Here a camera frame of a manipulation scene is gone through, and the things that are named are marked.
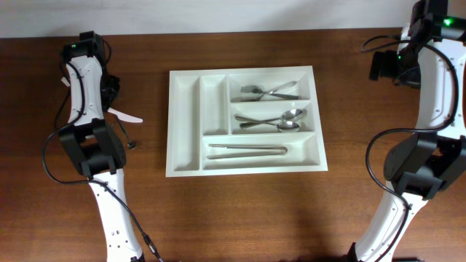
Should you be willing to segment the steel fork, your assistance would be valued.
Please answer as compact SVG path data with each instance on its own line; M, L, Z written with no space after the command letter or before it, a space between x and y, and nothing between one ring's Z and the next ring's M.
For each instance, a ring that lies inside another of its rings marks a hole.
M266 92L258 85L247 85L247 86L241 87L240 92L259 94L259 98L255 98L254 101L259 101L265 95L276 97L276 98L288 99L288 100L299 100L300 99L300 97L296 95L284 95L284 94L277 94L274 92Z
M294 87L295 85L297 84L297 81L290 81L290 82L286 82L284 84L281 84L279 86L276 86L274 88L271 88L269 90L265 90L262 86L258 85L259 87L261 87L264 91L266 92L274 92L274 93L277 93L277 91L279 90L284 90L284 89L287 89L287 88L290 88L290 87ZM241 94L246 94L246 96L241 96L241 97L237 97L237 98L232 98L232 102L258 102L258 101L254 101L255 98L259 98L259 94L251 94L251 93L242 93L240 92Z

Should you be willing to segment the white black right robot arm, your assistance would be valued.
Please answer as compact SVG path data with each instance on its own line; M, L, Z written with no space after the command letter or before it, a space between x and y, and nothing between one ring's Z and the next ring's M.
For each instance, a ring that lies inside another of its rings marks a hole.
M414 216L465 172L465 19L449 15L447 0L417 1L411 20L389 43L374 47L369 78L390 78L420 91L413 128L384 161L382 201L365 234L352 243L346 261L393 261L395 249Z

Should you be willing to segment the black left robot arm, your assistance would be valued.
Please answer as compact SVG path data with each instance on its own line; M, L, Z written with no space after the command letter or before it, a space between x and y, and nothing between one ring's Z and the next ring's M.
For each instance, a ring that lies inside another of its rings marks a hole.
M125 209L125 148L104 119L119 91L108 73L105 42L93 31L62 52L71 84L70 127L59 140L95 196L106 238L107 261L143 261L144 255Z

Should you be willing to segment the large steel spoon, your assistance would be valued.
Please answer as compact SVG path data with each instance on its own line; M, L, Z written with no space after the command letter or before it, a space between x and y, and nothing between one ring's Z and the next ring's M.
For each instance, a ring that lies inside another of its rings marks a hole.
M245 121L245 123L240 124L240 127L242 129L255 127L255 126L258 126L260 124L266 124L266 125L273 126L279 132L298 132L299 129L300 129L299 124L296 123L296 122L292 122L292 121L284 121L284 122L280 122L278 124L274 124L274 123L271 123L271 122L260 121L260 120L256 120L256 119L250 119L250 118L247 118L247 117L244 117L244 116L240 116L238 114L235 114L234 118L236 120L238 120L238 121Z
M297 122L298 120L302 119L304 115L305 115L304 109L295 108L295 109L291 109L291 110L284 112L280 117L272 118L272 119L264 119L264 122L275 122L275 121ZM246 122L246 123L240 124L240 128L246 129L249 127L255 127L257 125L258 123Z

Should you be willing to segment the pink plastic knife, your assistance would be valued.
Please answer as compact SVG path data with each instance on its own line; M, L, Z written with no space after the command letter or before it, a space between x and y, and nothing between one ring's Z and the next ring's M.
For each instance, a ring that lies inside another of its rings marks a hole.
M109 108L107 110L107 112L109 114L113 114L117 117L118 120L122 121L122 122L129 122L129 123L136 123L136 124L140 124L140 123L143 123L143 119L142 118L138 118L136 116L131 116L129 114L125 114L121 111L118 111L116 109L113 109L113 108Z

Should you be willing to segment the small steel teaspoon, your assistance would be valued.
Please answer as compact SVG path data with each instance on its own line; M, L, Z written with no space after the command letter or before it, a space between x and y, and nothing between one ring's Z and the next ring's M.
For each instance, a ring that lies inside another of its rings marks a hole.
M136 142L135 142L134 140L132 140L132 139L129 137L129 135L128 135L126 129L125 129L124 126L123 126L122 121L121 121L118 117L116 117L116 122L118 123L118 125L119 125L121 131L123 132L124 136L126 137L126 140L127 140L127 147L128 147L129 149L134 149L134 148L136 147Z

